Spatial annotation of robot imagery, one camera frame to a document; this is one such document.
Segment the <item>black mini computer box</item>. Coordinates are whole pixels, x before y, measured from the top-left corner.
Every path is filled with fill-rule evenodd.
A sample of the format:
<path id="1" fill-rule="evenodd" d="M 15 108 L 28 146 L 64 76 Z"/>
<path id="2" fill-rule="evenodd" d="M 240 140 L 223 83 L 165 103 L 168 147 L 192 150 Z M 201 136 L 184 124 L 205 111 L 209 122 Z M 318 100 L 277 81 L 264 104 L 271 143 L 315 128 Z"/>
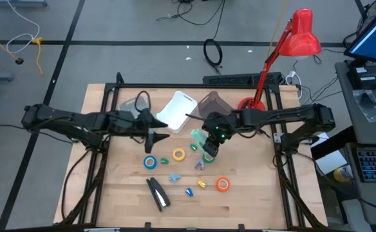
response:
<path id="1" fill-rule="evenodd" d="M 376 66 L 351 67 L 347 76 L 354 90 L 376 90 Z"/>

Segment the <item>orange tape roll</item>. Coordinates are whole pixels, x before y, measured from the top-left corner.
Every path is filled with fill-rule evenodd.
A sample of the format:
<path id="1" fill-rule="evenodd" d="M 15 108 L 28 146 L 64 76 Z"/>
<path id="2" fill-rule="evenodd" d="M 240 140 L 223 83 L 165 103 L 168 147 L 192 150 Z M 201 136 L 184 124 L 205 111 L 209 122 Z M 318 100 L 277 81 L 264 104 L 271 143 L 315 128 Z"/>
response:
<path id="1" fill-rule="evenodd" d="M 218 191 L 225 192 L 230 189 L 230 180 L 226 177 L 220 177 L 216 181 Z"/>

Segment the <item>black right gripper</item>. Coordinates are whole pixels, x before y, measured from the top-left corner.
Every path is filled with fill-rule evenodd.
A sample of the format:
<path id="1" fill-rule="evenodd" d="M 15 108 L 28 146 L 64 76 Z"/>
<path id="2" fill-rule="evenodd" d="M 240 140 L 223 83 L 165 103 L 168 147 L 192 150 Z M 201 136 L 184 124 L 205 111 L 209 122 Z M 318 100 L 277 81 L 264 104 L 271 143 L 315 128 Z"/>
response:
<path id="1" fill-rule="evenodd" d="M 202 130 L 208 133 L 202 148 L 212 157 L 218 155 L 220 144 L 238 134 L 238 110 L 233 110 L 229 115 L 218 112 L 208 114 L 202 125 Z"/>

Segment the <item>mint green stapler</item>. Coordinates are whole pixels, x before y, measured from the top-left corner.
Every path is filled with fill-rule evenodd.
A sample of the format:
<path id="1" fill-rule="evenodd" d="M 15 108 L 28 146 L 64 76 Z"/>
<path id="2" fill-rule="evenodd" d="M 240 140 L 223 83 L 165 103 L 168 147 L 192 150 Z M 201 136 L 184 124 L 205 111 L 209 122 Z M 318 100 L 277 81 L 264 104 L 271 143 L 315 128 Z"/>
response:
<path id="1" fill-rule="evenodd" d="M 203 131 L 200 130 L 200 129 L 194 129 L 194 130 L 191 131 L 191 137 L 195 140 L 195 142 L 197 143 L 198 147 L 203 152 L 205 152 L 203 146 L 206 143 L 207 136 L 203 133 Z"/>

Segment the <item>black floor fan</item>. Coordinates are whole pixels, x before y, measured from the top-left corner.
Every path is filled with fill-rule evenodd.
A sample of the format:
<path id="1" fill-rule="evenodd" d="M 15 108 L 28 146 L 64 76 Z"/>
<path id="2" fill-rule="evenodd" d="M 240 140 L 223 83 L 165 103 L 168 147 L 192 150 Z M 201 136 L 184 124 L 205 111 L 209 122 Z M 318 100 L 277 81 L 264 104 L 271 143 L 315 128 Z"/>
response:
<path id="1" fill-rule="evenodd" d="M 360 12 L 357 34 L 360 34 L 376 17 L 376 0 L 354 0 Z"/>

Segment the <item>yellow tape roll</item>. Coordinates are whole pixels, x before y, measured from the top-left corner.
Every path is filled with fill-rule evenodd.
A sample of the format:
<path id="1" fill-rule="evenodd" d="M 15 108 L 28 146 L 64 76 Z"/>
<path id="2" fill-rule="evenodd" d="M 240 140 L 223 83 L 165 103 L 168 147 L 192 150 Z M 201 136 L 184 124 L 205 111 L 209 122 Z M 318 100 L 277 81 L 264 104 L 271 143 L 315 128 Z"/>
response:
<path id="1" fill-rule="evenodd" d="M 186 153 L 182 148 L 175 148 L 172 152 L 172 157 L 175 161 L 183 161 L 185 159 Z"/>

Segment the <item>white plastic bin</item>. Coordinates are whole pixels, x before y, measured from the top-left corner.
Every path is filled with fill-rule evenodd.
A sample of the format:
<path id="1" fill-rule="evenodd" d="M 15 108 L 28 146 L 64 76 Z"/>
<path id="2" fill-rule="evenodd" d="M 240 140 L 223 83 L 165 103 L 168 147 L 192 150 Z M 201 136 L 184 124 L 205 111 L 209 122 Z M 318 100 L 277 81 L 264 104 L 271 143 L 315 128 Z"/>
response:
<path id="1" fill-rule="evenodd" d="M 163 110 L 156 114 L 156 118 L 166 123 L 171 132 L 179 133 L 189 120 L 187 114 L 194 112 L 197 105 L 195 99 L 176 91 Z"/>

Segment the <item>white power plug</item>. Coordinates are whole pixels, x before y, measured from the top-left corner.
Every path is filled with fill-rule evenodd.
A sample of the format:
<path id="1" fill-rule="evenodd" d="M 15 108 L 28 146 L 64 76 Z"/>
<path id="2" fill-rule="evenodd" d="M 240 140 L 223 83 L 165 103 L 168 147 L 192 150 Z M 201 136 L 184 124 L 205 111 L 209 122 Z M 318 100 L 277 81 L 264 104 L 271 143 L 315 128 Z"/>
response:
<path id="1" fill-rule="evenodd" d="M 295 78 L 297 79 L 297 84 L 301 85 L 301 79 L 300 79 L 299 75 L 295 71 L 290 71 L 289 72 L 289 74 L 285 77 L 285 82 L 288 85 L 293 85 L 292 81 Z"/>

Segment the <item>white paper sheet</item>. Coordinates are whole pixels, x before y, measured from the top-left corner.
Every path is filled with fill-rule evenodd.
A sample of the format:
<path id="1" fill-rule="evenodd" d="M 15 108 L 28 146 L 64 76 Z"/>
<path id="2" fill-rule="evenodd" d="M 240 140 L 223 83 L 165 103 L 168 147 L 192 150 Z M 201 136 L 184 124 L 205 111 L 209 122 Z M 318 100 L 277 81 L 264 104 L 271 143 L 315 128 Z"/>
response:
<path id="1" fill-rule="evenodd" d="M 315 162 L 323 174 L 329 174 L 335 169 L 347 164 L 345 157 L 339 150 L 333 151 L 332 153 L 317 159 Z"/>

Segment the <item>yellow round container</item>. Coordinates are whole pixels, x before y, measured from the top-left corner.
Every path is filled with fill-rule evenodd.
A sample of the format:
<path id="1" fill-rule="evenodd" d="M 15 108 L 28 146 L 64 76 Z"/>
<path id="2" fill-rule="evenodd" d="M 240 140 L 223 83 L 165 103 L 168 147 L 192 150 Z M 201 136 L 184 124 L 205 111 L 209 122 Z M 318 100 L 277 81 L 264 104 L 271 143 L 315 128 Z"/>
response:
<path id="1" fill-rule="evenodd" d="M 350 165 L 337 168 L 333 172 L 333 177 L 340 183 L 348 183 L 353 180 L 353 173 Z"/>

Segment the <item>black metal table frame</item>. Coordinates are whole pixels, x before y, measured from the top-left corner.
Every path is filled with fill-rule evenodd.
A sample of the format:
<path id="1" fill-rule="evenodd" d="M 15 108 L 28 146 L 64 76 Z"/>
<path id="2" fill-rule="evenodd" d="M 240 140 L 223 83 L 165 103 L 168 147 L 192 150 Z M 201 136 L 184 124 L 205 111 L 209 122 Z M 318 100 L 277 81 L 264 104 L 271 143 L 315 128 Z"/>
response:
<path id="1" fill-rule="evenodd" d="M 134 84 L 136 87 L 119 89 L 117 108 L 128 99 L 146 90 L 151 96 L 152 108 L 156 113 L 161 111 L 172 99 L 176 91 L 186 93 L 191 98 L 201 101 L 209 92 L 216 91 L 219 96 L 235 107 L 243 98 L 254 94 L 254 88 L 237 86 L 205 86 L 201 84 L 168 85 L 168 88 Z M 143 227 L 146 222 L 151 228 L 178 229 L 238 229 L 244 224 L 247 229 L 286 229 L 287 221 L 284 213 L 277 170 L 272 165 L 274 145 L 264 135 L 253 139 L 233 137 L 220 147 L 216 161 L 206 164 L 204 170 L 194 168 L 201 154 L 190 150 L 191 130 L 200 128 L 202 122 L 189 119 L 179 133 L 170 133 L 171 137 L 155 144 L 153 156 L 158 160 L 155 169 L 146 169 L 143 159 L 143 144 L 137 144 L 127 137 L 113 138 L 107 157 L 107 168 L 102 183 L 100 201 L 94 200 L 93 193 L 87 203 L 84 220 L 95 222 L 99 227 Z M 169 133 L 167 128 L 158 133 Z M 185 160 L 177 162 L 172 159 L 172 151 L 183 148 Z M 84 160 L 73 170 L 66 190 L 65 214 L 74 208 L 84 192 L 90 159 L 95 160 L 95 174 L 101 155 L 86 155 Z M 168 164 L 161 164 L 161 158 L 167 158 Z M 294 165 L 298 179 L 299 192 L 305 204 L 315 214 L 318 221 L 327 225 L 323 201 L 319 191 L 316 172 L 311 160 L 298 155 L 294 156 Z M 182 175 L 175 183 L 170 183 L 171 174 Z M 151 195 L 146 179 L 154 177 L 164 188 L 171 205 L 159 212 Z M 219 177 L 230 180 L 230 189 L 220 192 L 216 189 Z M 201 188 L 197 182 L 206 183 Z M 191 188 L 190 197 L 185 190 Z"/>

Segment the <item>black keyboard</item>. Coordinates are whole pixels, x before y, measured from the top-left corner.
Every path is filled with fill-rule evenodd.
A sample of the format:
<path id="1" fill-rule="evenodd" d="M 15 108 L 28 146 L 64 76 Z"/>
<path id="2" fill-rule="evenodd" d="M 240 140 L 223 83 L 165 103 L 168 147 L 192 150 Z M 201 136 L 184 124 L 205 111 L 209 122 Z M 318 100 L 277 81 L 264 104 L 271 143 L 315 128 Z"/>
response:
<path id="1" fill-rule="evenodd" d="M 259 73 L 209 75 L 202 79 L 204 84 L 229 86 L 257 86 L 259 80 Z M 265 79 L 266 84 L 281 84 L 283 81 L 284 78 L 280 72 L 270 72 Z"/>

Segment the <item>light grey plastic bin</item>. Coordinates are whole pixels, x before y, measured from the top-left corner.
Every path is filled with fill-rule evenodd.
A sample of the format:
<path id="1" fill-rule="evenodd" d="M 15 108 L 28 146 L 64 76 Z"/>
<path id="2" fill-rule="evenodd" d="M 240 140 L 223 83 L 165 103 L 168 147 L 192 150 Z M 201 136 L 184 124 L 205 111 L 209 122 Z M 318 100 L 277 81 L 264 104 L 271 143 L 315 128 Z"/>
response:
<path id="1" fill-rule="evenodd" d="M 147 97 L 134 97 L 120 104 L 119 117 L 126 120 L 150 119 L 151 110 Z"/>

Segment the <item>black stapler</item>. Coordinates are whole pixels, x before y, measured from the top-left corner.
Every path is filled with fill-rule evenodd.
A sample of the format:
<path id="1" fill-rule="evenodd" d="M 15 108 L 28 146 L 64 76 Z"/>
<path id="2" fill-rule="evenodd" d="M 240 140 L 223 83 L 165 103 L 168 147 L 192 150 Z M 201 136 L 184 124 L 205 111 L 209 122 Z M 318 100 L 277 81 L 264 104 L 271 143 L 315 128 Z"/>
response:
<path id="1" fill-rule="evenodd" d="M 169 200 L 169 197 L 167 196 L 162 186 L 154 177 L 151 177 L 150 179 L 146 179 L 146 182 L 147 182 L 147 185 L 149 186 L 149 190 L 154 198 L 154 201 L 158 207 L 159 212 L 162 212 L 163 208 L 171 205 L 171 201 Z"/>

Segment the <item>dark translucent plastic bin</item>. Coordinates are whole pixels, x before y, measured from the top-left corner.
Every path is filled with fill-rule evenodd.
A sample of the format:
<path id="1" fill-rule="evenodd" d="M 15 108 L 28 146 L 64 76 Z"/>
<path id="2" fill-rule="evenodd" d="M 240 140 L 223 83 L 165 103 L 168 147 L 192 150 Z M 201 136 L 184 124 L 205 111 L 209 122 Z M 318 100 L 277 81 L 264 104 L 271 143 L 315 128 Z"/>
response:
<path id="1" fill-rule="evenodd" d="M 233 107 L 226 103 L 216 91 L 210 92 L 198 103 L 198 112 L 203 118 L 207 118 L 212 112 L 229 115 L 232 110 Z"/>

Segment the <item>red desk lamp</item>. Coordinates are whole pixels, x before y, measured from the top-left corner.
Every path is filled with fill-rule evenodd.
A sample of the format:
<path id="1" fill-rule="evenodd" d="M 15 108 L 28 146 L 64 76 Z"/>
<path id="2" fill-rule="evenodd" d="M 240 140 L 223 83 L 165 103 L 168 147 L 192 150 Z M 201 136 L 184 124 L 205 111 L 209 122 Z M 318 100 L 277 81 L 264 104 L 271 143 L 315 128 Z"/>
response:
<path id="1" fill-rule="evenodd" d="M 274 51 L 268 56 L 263 65 L 255 96 L 247 97 L 238 104 L 238 109 L 255 108 L 265 111 L 261 101 L 263 87 L 267 74 L 274 61 L 280 56 L 304 57 L 319 54 L 321 43 L 312 33 L 313 12 L 309 8 L 301 8 L 294 12 L 288 21 Z"/>

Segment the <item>clear plastic bag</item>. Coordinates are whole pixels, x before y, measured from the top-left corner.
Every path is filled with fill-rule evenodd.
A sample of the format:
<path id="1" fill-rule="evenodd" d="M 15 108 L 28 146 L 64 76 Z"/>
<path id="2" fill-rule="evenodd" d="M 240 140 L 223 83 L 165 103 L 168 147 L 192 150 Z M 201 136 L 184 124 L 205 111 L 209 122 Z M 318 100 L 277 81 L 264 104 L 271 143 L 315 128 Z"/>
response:
<path id="1" fill-rule="evenodd" d="M 353 97 L 370 123 L 376 122 L 376 98 L 371 90 L 353 90 Z"/>

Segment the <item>blue tape roll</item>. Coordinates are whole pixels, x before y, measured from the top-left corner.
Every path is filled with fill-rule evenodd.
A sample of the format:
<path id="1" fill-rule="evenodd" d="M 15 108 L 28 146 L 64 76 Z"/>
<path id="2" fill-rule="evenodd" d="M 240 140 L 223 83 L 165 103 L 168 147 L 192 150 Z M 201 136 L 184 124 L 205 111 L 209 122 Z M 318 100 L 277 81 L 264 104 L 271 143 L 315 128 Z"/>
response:
<path id="1" fill-rule="evenodd" d="M 144 158 L 144 167 L 147 169 L 155 169 L 157 166 L 157 160 L 154 156 L 149 155 Z"/>

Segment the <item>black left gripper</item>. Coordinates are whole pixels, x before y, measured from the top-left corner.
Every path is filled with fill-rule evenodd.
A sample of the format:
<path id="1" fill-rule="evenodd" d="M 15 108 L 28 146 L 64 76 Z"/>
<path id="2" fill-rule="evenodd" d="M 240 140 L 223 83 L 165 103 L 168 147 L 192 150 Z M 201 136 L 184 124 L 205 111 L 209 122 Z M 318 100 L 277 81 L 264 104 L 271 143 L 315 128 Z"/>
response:
<path id="1" fill-rule="evenodd" d="M 146 153 L 151 153 L 153 144 L 170 137 L 170 134 L 149 132 L 150 128 L 166 128 L 168 124 L 156 119 L 148 109 L 143 109 L 136 119 L 130 111 L 116 111 L 109 116 L 109 134 L 111 136 L 144 139 Z"/>

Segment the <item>grey computer desk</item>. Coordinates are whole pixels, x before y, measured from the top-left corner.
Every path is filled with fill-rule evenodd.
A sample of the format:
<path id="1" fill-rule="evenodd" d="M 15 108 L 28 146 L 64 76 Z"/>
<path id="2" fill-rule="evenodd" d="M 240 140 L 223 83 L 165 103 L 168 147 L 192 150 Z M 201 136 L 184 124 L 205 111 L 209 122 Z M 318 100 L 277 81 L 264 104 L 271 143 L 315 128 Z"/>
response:
<path id="1" fill-rule="evenodd" d="M 376 225 L 376 182 L 362 181 L 357 170 L 355 157 L 357 150 L 376 150 L 376 122 L 370 123 L 366 120 L 353 97 L 352 91 L 354 89 L 347 76 L 349 72 L 347 63 L 336 63 L 335 70 L 352 122 L 350 137 L 353 141 L 346 141 L 344 143 L 344 151 L 353 171 L 359 198 L 364 201 L 361 203 L 364 217 L 369 224 Z"/>

